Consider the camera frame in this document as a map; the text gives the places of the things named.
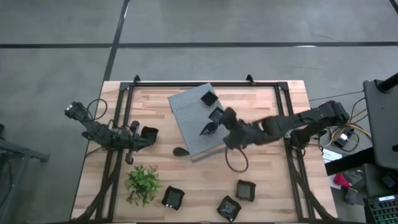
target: keyboard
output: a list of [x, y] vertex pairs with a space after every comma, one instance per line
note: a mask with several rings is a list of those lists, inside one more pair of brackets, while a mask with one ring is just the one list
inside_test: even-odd
[[364, 202], [367, 217], [372, 217], [373, 223], [398, 224], [398, 195], [366, 198]]

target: black clamp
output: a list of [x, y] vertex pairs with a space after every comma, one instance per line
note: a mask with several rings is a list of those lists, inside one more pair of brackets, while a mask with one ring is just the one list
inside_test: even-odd
[[256, 85], [256, 82], [253, 80], [253, 77], [251, 75], [248, 75], [246, 77], [246, 81], [249, 81], [251, 86], [255, 86]]
[[141, 79], [139, 78], [138, 75], [136, 75], [136, 76], [134, 77], [134, 80], [133, 80], [132, 84], [135, 86], [136, 83], [137, 83], [138, 81], [141, 81]]

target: green plant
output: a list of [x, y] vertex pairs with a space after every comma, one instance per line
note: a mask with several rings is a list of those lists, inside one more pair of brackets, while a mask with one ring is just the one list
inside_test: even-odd
[[144, 166], [135, 166], [134, 170], [128, 175], [128, 179], [125, 181], [124, 186], [129, 192], [126, 201], [132, 204], [133, 202], [139, 206], [139, 201], [142, 202], [142, 206], [153, 201], [156, 197], [156, 193], [162, 186], [159, 184], [158, 179], [159, 173], [156, 173], [156, 168], [150, 167], [150, 169], [144, 168]]

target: concrete floor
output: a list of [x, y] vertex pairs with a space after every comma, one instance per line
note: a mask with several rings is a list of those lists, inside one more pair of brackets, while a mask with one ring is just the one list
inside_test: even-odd
[[[0, 0], [0, 44], [111, 43], [122, 4]], [[388, 0], [132, 0], [121, 42], [398, 41], [397, 21]], [[6, 137], [51, 154], [48, 164], [30, 163], [14, 223], [68, 220], [87, 141], [82, 126], [63, 110], [72, 101], [87, 104], [98, 97], [109, 52], [0, 49]], [[251, 74], [256, 80], [305, 80], [314, 99], [359, 91], [364, 80], [391, 76], [398, 71], [396, 58], [398, 47], [119, 49], [110, 80], [242, 80]], [[332, 100], [349, 107], [362, 97]], [[360, 125], [369, 130], [366, 119]], [[362, 207], [344, 204], [338, 192], [334, 196], [339, 217], [364, 221]]]

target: perforated gray board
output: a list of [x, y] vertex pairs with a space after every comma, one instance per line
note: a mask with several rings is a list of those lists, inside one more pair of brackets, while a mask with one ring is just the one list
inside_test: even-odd
[[212, 85], [207, 83], [169, 97], [170, 107], [191, 156], [223, 144], [223, 138], [228, 135], [228, 130], [223, 125], [219, 125], [214, 134], [208, 136], [200, 135], [206, 124], [211, 122], [209, 118], [211, 112], [216, 107], [223, 109], [219, 100], [213, 103], [212, 106], [207, 106], [202, 102], [200, 98], [207, 91], [215, 94]]

